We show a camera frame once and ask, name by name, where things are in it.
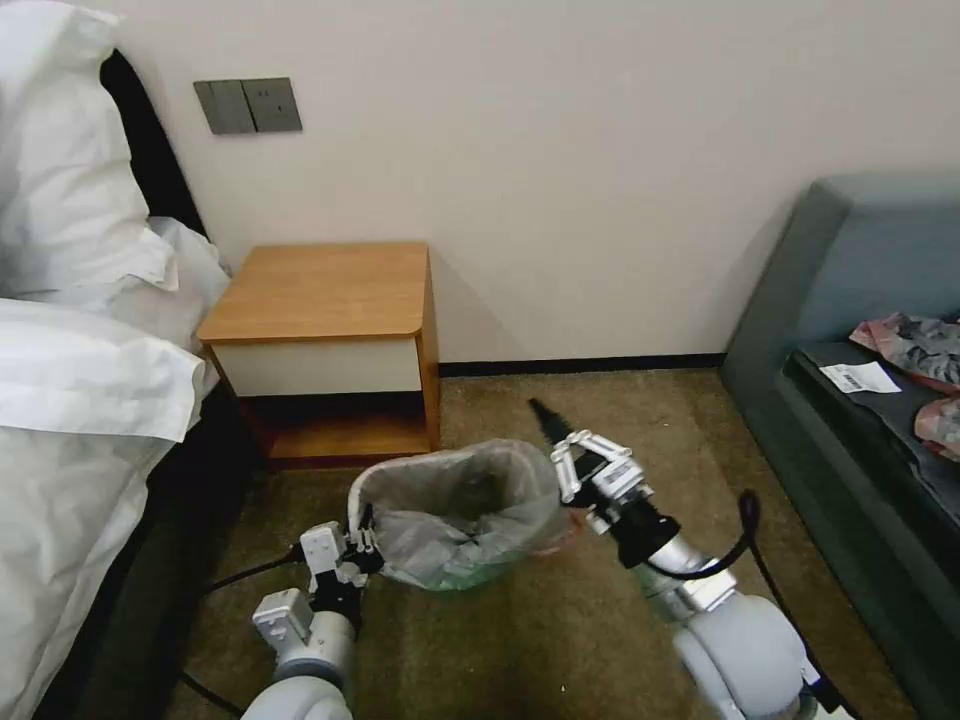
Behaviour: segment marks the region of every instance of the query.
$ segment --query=black headboard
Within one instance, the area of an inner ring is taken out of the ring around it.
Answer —
[[[176,218],[206,235],[167,134],[140,78],[119,50],[101,66],[100,82],[120,109],[133,156],[130,166],[150,207],[150,214]]]

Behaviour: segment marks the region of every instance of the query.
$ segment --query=light switch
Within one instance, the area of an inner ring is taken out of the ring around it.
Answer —
[[[195,82],[193,87],[214,135],[257,131],[239,80],[204,80]]]
[[[257,132],[303,130],[290,78],[262,78],[241,82]]]

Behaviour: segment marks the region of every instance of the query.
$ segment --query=nightstand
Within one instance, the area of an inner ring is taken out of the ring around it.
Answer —
[[[271,465],[439,445],[426,243],[257,247],[197,335]]]

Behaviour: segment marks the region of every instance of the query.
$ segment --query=paper slip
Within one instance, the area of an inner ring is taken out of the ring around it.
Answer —
[[[820,368],[820,372],[830,378],[842,393],[900,392],[900,388],[877,362],[866,365],[827,365]]]

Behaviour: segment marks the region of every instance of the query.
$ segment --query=nightstand top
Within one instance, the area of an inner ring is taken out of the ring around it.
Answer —
[[[197,330],[206,343],[411,337],[423,327],[427,244],[262,245]]]

